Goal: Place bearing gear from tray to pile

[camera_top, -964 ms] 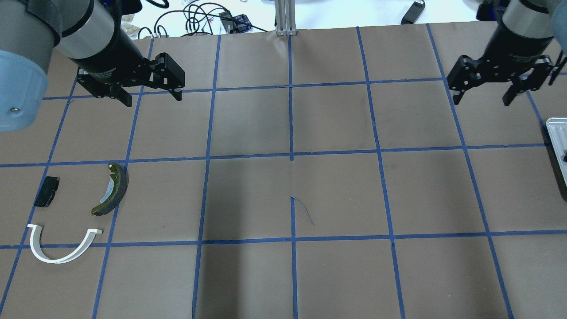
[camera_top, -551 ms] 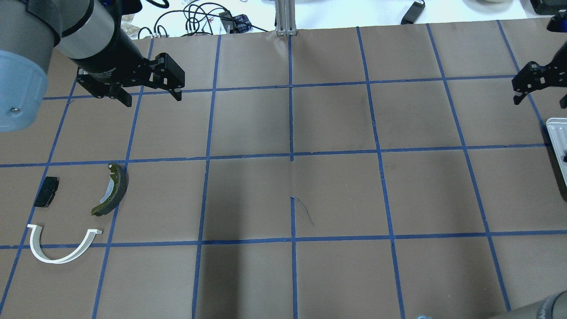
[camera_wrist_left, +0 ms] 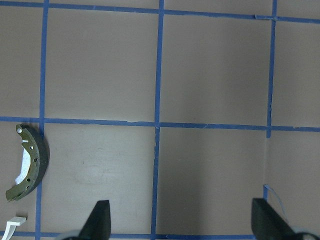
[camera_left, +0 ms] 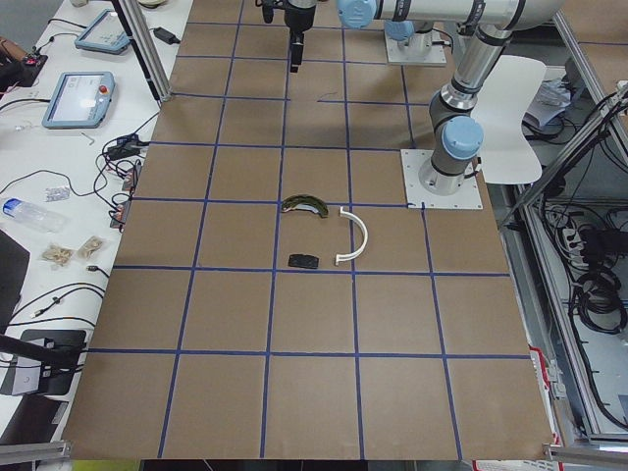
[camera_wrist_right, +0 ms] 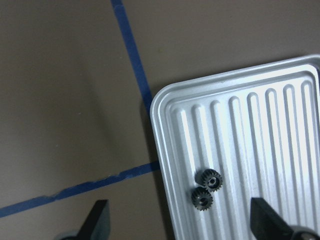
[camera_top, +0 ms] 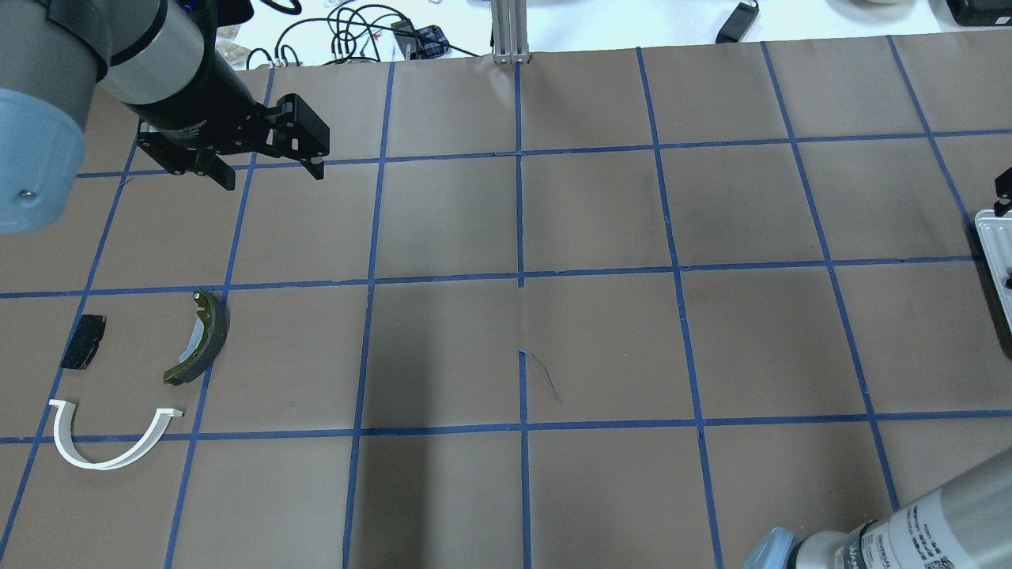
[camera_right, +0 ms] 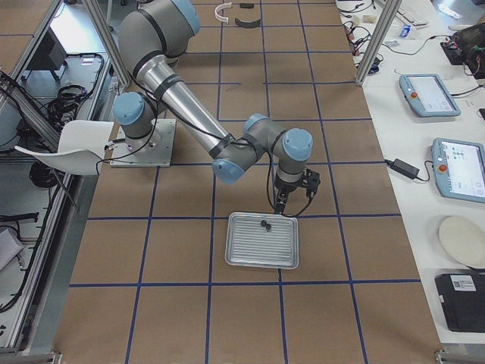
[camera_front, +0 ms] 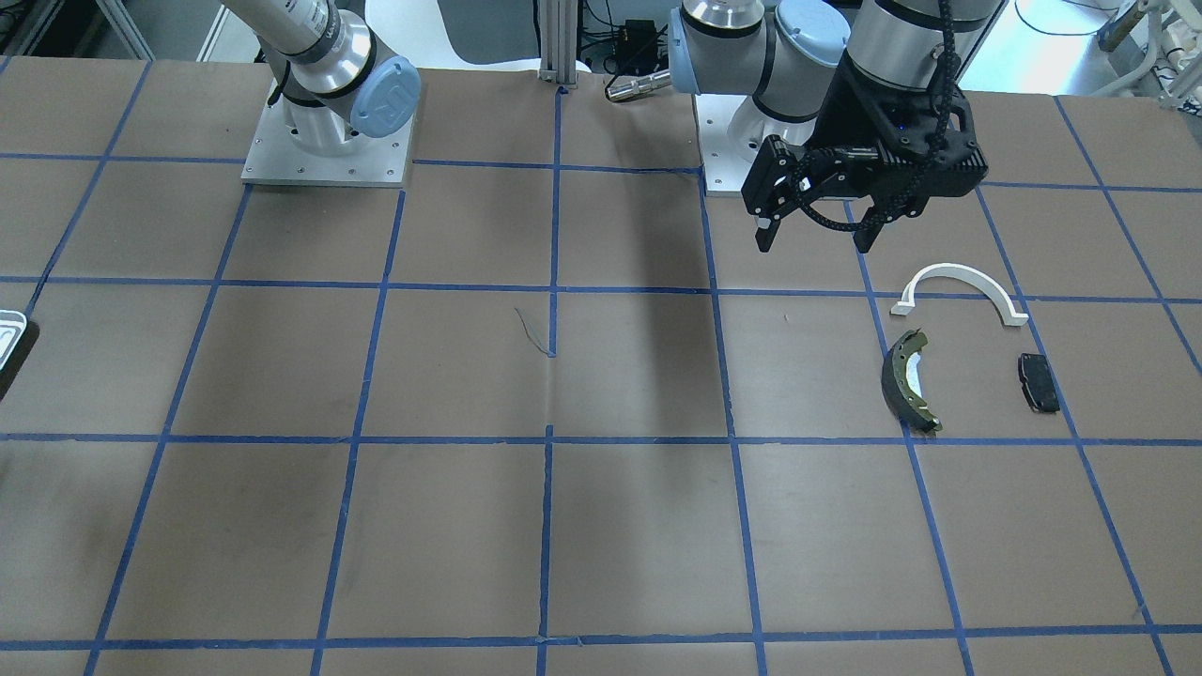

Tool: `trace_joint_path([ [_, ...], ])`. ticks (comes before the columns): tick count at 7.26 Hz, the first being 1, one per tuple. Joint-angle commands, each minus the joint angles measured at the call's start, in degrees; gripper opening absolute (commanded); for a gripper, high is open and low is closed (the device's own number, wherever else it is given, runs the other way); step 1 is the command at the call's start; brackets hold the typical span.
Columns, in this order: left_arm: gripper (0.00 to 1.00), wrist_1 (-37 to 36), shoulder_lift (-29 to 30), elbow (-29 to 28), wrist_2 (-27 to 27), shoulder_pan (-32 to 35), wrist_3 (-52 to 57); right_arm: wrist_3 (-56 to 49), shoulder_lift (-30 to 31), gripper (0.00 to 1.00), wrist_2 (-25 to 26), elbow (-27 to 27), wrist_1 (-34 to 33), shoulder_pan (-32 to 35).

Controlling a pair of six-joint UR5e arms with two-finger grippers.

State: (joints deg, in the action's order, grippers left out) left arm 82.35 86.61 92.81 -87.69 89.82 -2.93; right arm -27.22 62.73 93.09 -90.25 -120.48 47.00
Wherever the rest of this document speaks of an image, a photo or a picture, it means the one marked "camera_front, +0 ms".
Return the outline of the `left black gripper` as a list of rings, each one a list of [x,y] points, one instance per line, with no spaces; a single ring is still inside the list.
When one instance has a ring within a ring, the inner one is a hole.
[[[769,253],[799,202],[871,197],[853,233],[855,248],[867,254],[904,210],[978,186],[989,166],[970,103],[953,69],[940,57],[934,64],[928,85],[908,90],[873,81],[843,55],[807,142],[790,146],[775,134],[760,142],[740,189],[746,210],[755,210],[760,253]]]

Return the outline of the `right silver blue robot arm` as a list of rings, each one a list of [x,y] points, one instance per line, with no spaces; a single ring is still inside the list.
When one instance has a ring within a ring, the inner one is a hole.
[[[293,142],[319,158],[356,140],[399,132],[418,108],[422,81],[364,18],[334,1],[227,1],[258,38]]]

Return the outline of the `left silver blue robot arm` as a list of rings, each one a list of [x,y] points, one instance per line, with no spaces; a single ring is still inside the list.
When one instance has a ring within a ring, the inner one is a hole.
[[[867,253],[883,227],[933,197],[972,192],[989,171],[959,81],[999,1],[863,1],[853,20],[825,1],[683,1],[670,14],[679,91],[742,95],[802,142],[768,131],[740,188],[768,253],[803,210]]]

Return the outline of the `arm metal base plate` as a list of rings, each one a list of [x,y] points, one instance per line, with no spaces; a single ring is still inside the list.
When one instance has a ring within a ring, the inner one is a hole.
[[[740,195],[758,144],[768,134],[776,134],[790,146],[803,146],[817,121],[776,120],[764,115],[750,96],[696,95],[694,103],[706,192],[716,197]]]
[[[252,134],[240,179],[264,186],[395,188],[407,180],[415,119],[395,134],[357,134],[327,108],[287,97],[266,106]]]

